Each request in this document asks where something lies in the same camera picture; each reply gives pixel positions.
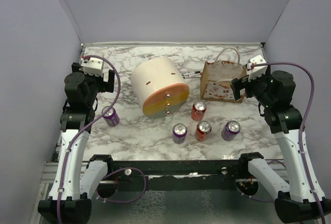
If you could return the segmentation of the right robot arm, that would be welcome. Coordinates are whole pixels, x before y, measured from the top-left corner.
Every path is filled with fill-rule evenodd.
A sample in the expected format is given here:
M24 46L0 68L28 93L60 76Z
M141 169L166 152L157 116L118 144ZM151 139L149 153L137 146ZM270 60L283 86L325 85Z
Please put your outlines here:
M233 79L234 97L245 90L264 107L263 117L280 147L287 181L284 181L261 154L241 154L237 171L241 177L255 177L274 199L276 214L283 223L322 218L330 214L330 200L325 197L310 162L305 133L300 129L303 118L291 105L295 90L293 76L274 71L255 79L244 76Z

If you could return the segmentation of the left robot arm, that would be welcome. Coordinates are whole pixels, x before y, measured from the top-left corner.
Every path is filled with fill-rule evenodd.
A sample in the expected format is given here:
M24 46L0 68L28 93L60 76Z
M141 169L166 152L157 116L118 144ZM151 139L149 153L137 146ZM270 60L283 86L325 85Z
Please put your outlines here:
M39 214L49 223L87 223L92 212L92 196L100 181L114 175L110 155L94 155L81 172L85 147L92 125L98 120L97 94L114 91L115 70L88 69L72 64L65 79L67 99L60 117L60 151L53 186L47 199L38 203Z

